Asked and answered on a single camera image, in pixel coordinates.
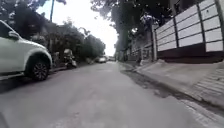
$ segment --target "sky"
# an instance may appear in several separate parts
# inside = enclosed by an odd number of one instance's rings
[[[75,27],[83,27],[91,31],[92,35],[100,38],[106,44],[106,55],[114,55],[114,44],[117,42],[117,33],[113,27],[109,26],[111,22],[104,20],[99,16],[99,13],[93,12],[90,9],[90,0],[67,0],[66,2],[66,5],[55,2],[53,22],[61,25],[69,17]],[[45,17],[50,19],[51,3],[52,0],[47,1],[37,12],[45,12]]]

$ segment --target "pole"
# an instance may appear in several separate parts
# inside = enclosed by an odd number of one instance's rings
[[[52,5],[51,5],[51,15],[50,15],[50,21],[52,22],[52,17],[53,17],[53,12],[54,12],[54,1],[52,0]]]

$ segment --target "white fence panel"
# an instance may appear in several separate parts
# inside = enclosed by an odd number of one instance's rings
[[[206,43],[206,52],[223,51],[223,41]]]
[[[192,24],[195,24],[195,23],[199,23],[200,22],[200,19],[199,19],[199,15],[198,14],[195,14],[194,16],[180,22],[177,24],[177,30],[181,30],[183,28],[186,28]]]
[[[211,7],[201,11],[202,19],[208,19],[212,16],[218,15],[218,11],[216,5],[212,5]]]
[[[212,5],[214,3],[215,3],[214,0],[205,0],[205,1],[203,1],[199,4],[200,10],[202,10],[202,9],[204,9],[204,8],[208,7],[209,5]]]
[[[186,28],[186,29],[183,29],[183,30],[179,31],[178,32],[178,37],[180,39],[180,38],[183,38],[183,37],[186,37],[186,36],[190,36],[190,35],[199,33],[201,31],[202,31],[201,24],[198,23],[198,24],[193,25],[193,26],[191,26],[189,28]]]
[[[173,49],[173,48],[177,48],[176,41],[158,46],[158,51],[164,51],[164,50]]]
[[[203,22],[204,25],[204,30],[209,30],[209,29],[213,29],[213,28],[217,28],[220,27],[220,20],[219,17],[214,17],[212,19],[206,20]]]
[[[172,35],[169,35],[161,40],[158,40],[158,45],[165,44],[165,43],[168,43],[168,42],[171,42],[174,40],[176,40],[176,36],[175,36],[175,34],[172,34]]]
[[[174,25],[173,20],[168,21],[166,24],[164,24],[162,27],[158,28],[156,30],[156,34],[159,35],[162,31],[166,30],[167,28],[171,27]]]
[[[184,46],[189,46],[193,44],[199,44],[202,42],[203,42],[202,34],[197,34],[197,35],[179,40],[179,46],[184,47]]]
[[[221,7],[223,14],[220,13],[220,15],[224,16],[224,2],[218,0],[218,2],[220,1],[223,6]],[[206,48],[204,52],[223,51],[222,24],[215,0],[205,0],[199,3],[199,11],[201,17],[199,17],[197,5],[194,5],[175,17],[177,24],[174,24],[174,19],[172,19],[158,28],[156,30],[158,51],[182,48],[199,43],[201,43],[201,45],[198,45],[199,47]]]
[[[221,28],[205,32],[205,39],[206,39],[206,42],[221,40],[222,39]]]
[[[176,16],[176,22],[180,22],[184,19],[186,19],[187,17],[193,15],[197,13],[197,6],[192,6],[191,8],[187,9],[186,11],[182,12],[181,14]]]
[[[174,27],[170,27],[169,29],[167,29],[167,30],[161,32],[159,35],[157,35],[157,39],[159,40],[159,39],[161,39],[169,34],[172,34],[174,32],[175,32]]]

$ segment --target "asphalt road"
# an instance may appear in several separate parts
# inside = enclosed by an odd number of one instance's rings
[[[109,62],[40,83],[9,82],[23,87],[0,94],[0,128],[205,128],[181,101],[142,88],[120,70]]]

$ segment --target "window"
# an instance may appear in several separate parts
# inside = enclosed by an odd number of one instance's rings
[[[9,29],[7,26],[5,26],[3,23],[0,22],[0,37],[3,38],[10,38],[9,32],[11,29]]]

